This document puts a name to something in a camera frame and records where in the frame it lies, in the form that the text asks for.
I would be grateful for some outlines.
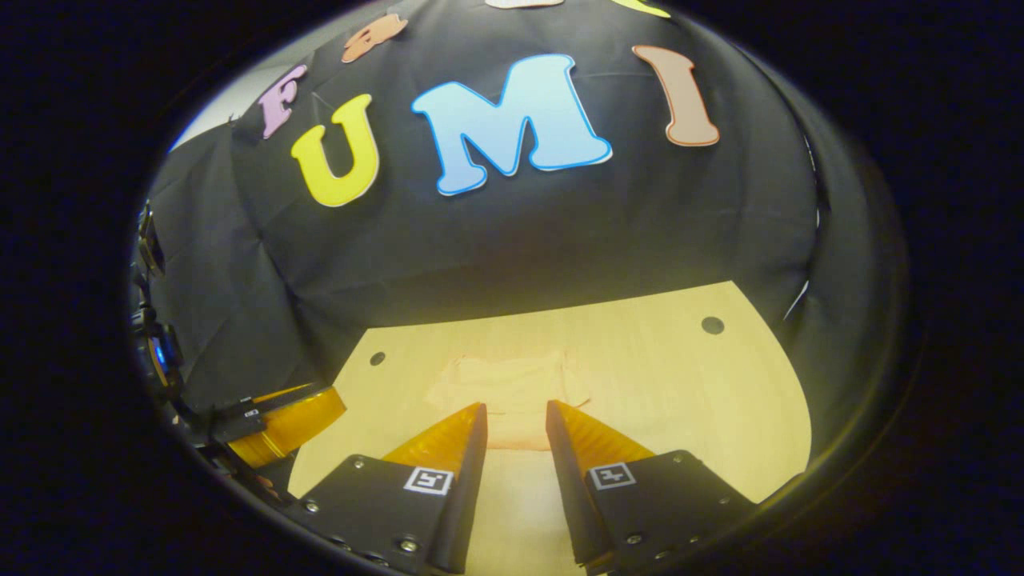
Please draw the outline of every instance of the letter m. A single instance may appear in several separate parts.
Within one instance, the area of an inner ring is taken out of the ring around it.
[[[540,170],[599,164],[611,158],[611,145],[590,127],[580,105],[565,54],[541,54],[509,69],[498,106],[458,82],[430,89],[413,100],[413,112],[430,122],[441,161],[437,190],[453,196],[480,188],[487,171],[473,164],[472,143],[506,176],[519,166],[523,131],[528,122],[537,146],[529,162]]]

